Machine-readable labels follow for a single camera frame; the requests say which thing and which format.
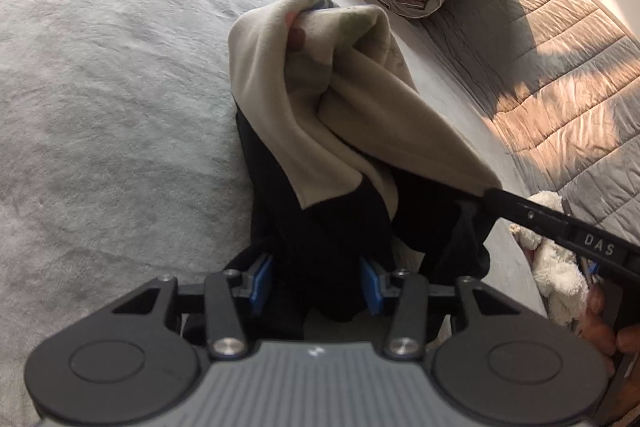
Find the circular knob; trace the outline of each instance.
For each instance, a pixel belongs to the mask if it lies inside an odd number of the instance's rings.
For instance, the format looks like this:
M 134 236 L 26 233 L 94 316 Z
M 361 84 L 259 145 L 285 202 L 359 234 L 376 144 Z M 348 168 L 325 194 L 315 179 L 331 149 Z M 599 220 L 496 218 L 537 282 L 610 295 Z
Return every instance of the circular knob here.
M 71 357 L 71 370 L 93 383 L 116 383 L 133 377 L 145 364 L 145 352 L 123 341 L 82 346 Z
M 489 367 L 498 377 L 513 383 L 545 383 L 560 372 L 562 358 L 543 344 L 514 341 L 491 350 Z

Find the stuffed animal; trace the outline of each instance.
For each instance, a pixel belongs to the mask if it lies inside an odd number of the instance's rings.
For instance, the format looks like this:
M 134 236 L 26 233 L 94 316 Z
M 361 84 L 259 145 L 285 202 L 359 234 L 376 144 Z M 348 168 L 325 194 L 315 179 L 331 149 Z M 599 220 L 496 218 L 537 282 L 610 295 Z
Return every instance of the stuffed animal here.
M 558 212 L 563 212 L 562 196 L 544 190 L 529 198 Z M 529 257 L 533 279 L 540 295 L 548 301 L 549 318 L 565 326 L 577 319 L 587 298 L 587 281 L 578 269 L 575 255 L 552 240 L 515 223 L 510 224 L 511 234 Z

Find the metal screw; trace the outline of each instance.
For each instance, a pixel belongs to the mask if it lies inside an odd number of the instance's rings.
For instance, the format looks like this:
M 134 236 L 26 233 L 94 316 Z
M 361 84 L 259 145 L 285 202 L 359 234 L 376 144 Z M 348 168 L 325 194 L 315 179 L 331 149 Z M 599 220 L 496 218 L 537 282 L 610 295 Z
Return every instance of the metal screw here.
M 400 357 L 414 355 L 419 349 L 420 346 L 418 343 L 409 337 L 400 337 L 399 339 L 393 339 L 389 342 L 389 351 Z
M 227 270 L 224 270 L 222 273 L 227 279 L 233 279 L 233 277 L 238 277 L 242 275 L 242 272 L 240 270 L 236 270 L 234 268 L 229 268 Z
M 244 342 L 235 337 L 224 337 L 213 343 L 213 350 L 225 357 L 232 357 L 244 351 Z

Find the human hand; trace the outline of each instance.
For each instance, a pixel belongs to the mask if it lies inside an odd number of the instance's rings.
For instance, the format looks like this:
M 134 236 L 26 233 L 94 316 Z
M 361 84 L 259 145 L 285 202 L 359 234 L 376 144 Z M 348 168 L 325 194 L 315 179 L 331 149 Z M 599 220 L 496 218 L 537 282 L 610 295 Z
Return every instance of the human hand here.
M 622 353 L 638 353 L 640 351 L 640 324 L 630 326 L 614 334 L 611 327 L 602 319 L 605 295 L 600 286 L 594 286 L 589 291 L 587 306 L 580 316 L 582 337 L 602 353 L 607 365 L 607 372 L 612 377 L 615 373 L 613 361 L 610 357 L 616 351 Z M 612 422 L 640 403 L 640 363 L 636 363 L 631 375 L 626 379 L 609 415 Z

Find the finger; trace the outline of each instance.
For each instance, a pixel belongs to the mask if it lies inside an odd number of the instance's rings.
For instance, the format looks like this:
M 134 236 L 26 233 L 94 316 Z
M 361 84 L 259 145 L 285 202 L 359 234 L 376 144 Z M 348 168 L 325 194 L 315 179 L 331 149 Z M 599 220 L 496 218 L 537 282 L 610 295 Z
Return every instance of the finger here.
M 602 360 L 604 360 L 604 365 L 607 368 L 607 376 L 609 378 L 613 377 L 616 374 L 616 366 L 613 364 L 613 360 L 611 360 L 607 355 L 602 355 Z
M 627 412 L 631 411 L 640 402 L 640 388 L 634 385 L 626 383 L 618 397 L 615 404 L 610 411 L 610 417 L 612 421 L 624 416 Z
M 623 353 L 640 351 L 640 324 L 629 326 L 618 332 L 618 349 Z
M 287 51 L 298 52 L 305 47 L 306 33 L 302 28 L 292 28 L 287 36 Z
M 587 309 L 596 315 L 600 315 L 602 313 L 602 310 L 604 309 L 604 290 L 601 286 L 595 285 L 589 290 L 589 295 L 587 296 Z
M 601 317 L 589 313 L 580 318 L 582 337 L 605 355 L 612 356 L 616 352 L 616 336 Z

